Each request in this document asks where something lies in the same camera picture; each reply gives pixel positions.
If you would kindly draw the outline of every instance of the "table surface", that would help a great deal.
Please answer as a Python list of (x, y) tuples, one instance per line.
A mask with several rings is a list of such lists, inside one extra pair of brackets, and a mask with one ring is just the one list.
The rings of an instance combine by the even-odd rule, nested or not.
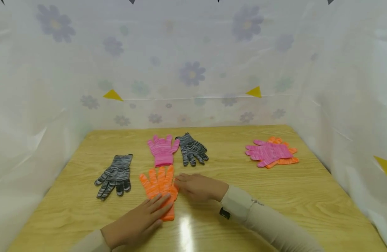
[[(133, 209), (145, 198), (139, 175), (153, 167), (146, 144), (157, 134), (189, 132), (207, 147), (204, 166), (184, 167), (180, 150), (175, 173), (201, 173), (239, 186), (294, 220), (326, 251), (387, 251), (371, 223), (334, 181), (294, 130), (286, 125), (210, 128), (156, 128), (90, 132), (56, 179), (8, 251), (67, 251), (79, 239)], [(281, 137), (298, 149), (300, 163), (260, 169), (244, 154), (254, 139)], [(94, 181), (114, 155), (133, 153), (132, 190), (105, 202)], [(191, 204), (180, 195), (175, 220), (164, 223), (138, 251), (274, 251), (265, 241), (218, 214), (217, 202)]]

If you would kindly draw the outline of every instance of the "hand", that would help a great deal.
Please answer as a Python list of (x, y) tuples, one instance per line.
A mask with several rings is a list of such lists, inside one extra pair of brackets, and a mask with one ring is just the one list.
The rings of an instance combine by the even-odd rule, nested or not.
[(194, 201), (214, 199), (220, 202), (228, 190), (227, 183), (197, 173), (192, 175), (180, 173), (175, 177), (174, 184), (180, 188), (182, 194)]
[(170, 194), (157, 195), (146, 199), (138, 207), (130, 210), (113, 223), (101, 229), (101, 233), (112, 250), (121, 245), (133, 246), (147, 238), (162, 224), (160, 218), (172, 207), (172, 204), (160, 208)]

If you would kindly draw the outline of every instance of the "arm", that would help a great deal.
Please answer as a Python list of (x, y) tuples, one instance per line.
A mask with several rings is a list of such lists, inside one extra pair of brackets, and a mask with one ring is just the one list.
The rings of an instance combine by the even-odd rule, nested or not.
[(169, 197), (169, 194), (165, 196), (158, 194), (152, 199), (146, 199), (118, 220), (85, 236), (69, 251), (111, 252), (121, 245), (136, 245), (161, 226), (160, 218), (173, 206), (166, 204)]
[(69, 252), (111, 252), (101, 230), (93, 231), (80, 240)]
[(236, 221), (262, 236), (281, 252), (324, 251), (304, 229), (253, 199), (242, 189), (230, 185), (220, 202)]
[(196, 201), (216, 200), (246, 228), (281, 252), (322, 252), (318, 242), (294, 222), (253, 199), (247, 192), (200, 174), (175, 177), (180, 192)]

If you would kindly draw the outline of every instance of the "gray striped glove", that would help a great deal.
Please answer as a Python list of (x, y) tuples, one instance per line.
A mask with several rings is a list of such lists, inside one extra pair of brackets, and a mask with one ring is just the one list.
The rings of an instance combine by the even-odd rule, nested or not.
[(195, 141), (189, 133), (185, 133), (182, 137), (176, 137), (175, 139), (180, 139), (180, 147), (182, 153), (182, 161), (184, 166), (188, 165), (188, 162), (191, 163), (191, 166), (196, 166), (196, 159), (202, 165), (205, 164), (205, 161), (209, 160), (209, 157), (205, 154), (207, 149), (203, 144)]
[(97, 194), (98, 199), (105, 201), (114, 188), (117, 188), (118, 196), (122, 196), (124, 191), (131, 190), (129, 166), (132, 162), (132, 156), (132, 154), (115, 156), (110, 167), (94, 182), (96, 186), (101, 185)]

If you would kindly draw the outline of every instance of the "floral backdrop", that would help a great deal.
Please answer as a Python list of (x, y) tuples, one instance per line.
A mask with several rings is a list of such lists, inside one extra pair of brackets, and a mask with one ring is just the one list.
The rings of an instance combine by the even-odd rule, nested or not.
[(91, 130), (269, 124), (387, 244), (387, 0), (0, 1), (0, 251)]

